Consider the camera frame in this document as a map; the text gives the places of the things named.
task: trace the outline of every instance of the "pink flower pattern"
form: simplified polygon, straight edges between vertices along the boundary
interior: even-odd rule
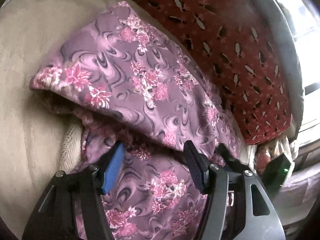
[[[119,212],[111,209],[106,211],[106,216],[115,239],[121,239],[122,236],[132,236],[137,233],[137,226],[130,223],[128,219],[136,216],[136,209],[129,207],[126,212]]]
[[[182,89],[191,91],[194,86],[198,85],[199,82],[194,78],[193,75],[185,68],[184,60],[181,56],[178,56],[177,63],[179,66],[178,72],[173,76],[177,86]]]
[[[163,139],[163,143],[169,147],[175,147],[176,137],[173,133],[166,131]]]
[[[130,7],[130,5],[126,1],[121,1],[117,3],[121,7]]]
[[[79,64],[73,65],[72,68],[66,69],[65,72],[65,82],[67,84],[73,84],[78,91],[81,91],[85,85],[90,84],[90,82],[88,81],[88,79],[90,78],[90,72],[82,70]]]
[[[136,37],[135,37],[135,32],[133,30],[131,30],[129,27],[124,28],[121,32],[120,32],[120,36],[125,40],[125,41],[135,41]]]
[[[163,101],[168,99],[168,87],[166,84],[158,83],[155,88],[155,100]]]
[[[109,108],[110,97],[112,93],[107,92],[105,88],[94,88],[89,86],[90,94],[87,95],[86,100],[92,107]]]
[[[145,33],[137,35],[137,40],[139,41],[142,47],[146,47],[146,45],[149,43],[149,39],[149,36]]]
[[[172,223],[172,229],[174,229],[173,236],[178,237],[186,234],[188,224],[190,224],[190,222],[192,222],[196,218],[198,213],[198,210],[192,213],[190,213],[189,210],[179,211],[179,220],[177,222]]]
[[[53,67],[45,67],[41,73],[36,76],[38,88],[51,87],[57,85],[60,81],[62,69]]]
[[[142,147],[139,147],[139,149],[137,150],[131,151],[130,154],[139,157],[139,159],[142,161],[146,161],[151,157],[150,152],[147,149],[143,149]]]
[[[127,24],[132,29],[145,32],[144,25],[141,25],[141,19],[135,14],[130,14],[129,17],[123,21],[123,23]]]
[[[178,179],[177,176],[174,174],[173,171],[163,171],[160,173],[160,177],[161,177],[161,182],[164,182],[165,184],[168,185],[173,185],[178,183]]]
[[[214,106],[208,95],[205,96],[203,105],[207,114],[208,121],[211,122],[212,127],[215,127],[219,119],[218,109]]]
[[[164,33],[159,31],[157,28],[155,28],[151,24],[147,24],[147,28],[148,28],[148,35],[151,40],[156,40],[159,37],[164,37],[166,39],[169,39]]]
[[[132,82],[135,90],[143,95],[149,108],[155,108],[155,100],[163,101],[168,98],[168,88],[166,84],[159,81],[162,72],[158,68],[147,71],[141,62],[131,62],[131,70],[134,75]]]
[[[146,184],[146,190],[151,191],[154,199],[151,210],[157,214],[166,208],[174,208],[179,199],[186,193],[187,186],[183,179],[178,182],[173,171],[163,171],[160,174],[160,183],[154,179]]]

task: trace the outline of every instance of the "black device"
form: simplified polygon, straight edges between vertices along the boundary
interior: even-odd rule
[[[67,175],[58,171],[36,204],[22,240],[80,239],[73,211],[74,193],[80,195],[87,239],[114,240],[100,195],[112,188],[123,152],[123,145],[116,142],[97,164],[82,172]],[[205,155],[198,153],[192,141],[184,144],[184,156],[195,187],[207,195],[194,240],[284,240],[279,217],[260,178],[236,160],[224,144],[216,152],[232,171],[211,164]],[[223,230],[230,191],[235,196],[233,215]]]

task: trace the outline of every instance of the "purple floral fabric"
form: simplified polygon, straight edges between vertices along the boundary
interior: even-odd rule
[[[85,127],[81,171],[125,144],[115,186],[103,205],[116,240],[190,239],[205,196],[184,165],[186,140],[213,163],[225,143],[238,157],[232,115],[215,86],[166,35],[143,22],[126,2],[101,13],[44,61],[30,87],[57,113]],[[78,210],[78,231],[85,230]]]

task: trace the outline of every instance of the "blue gripper pad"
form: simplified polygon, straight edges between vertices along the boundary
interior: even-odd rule
[[[116,177],[118,176],[120,166],[124,158],[124,144],[120,143],[113,155],[109,166],[104,173],[104,182],[102,185],[102,192],[107,194],[110,189],[113,188]]]

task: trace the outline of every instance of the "window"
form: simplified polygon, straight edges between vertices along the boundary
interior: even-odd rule
[[[289,11],[294,24],[293,37],[300,60],[304,87],[320,82],[320,23],[302,0],[277,0]],[[304,113],[298,141],[301,146],[320,138],[320,89],[304,98]]]

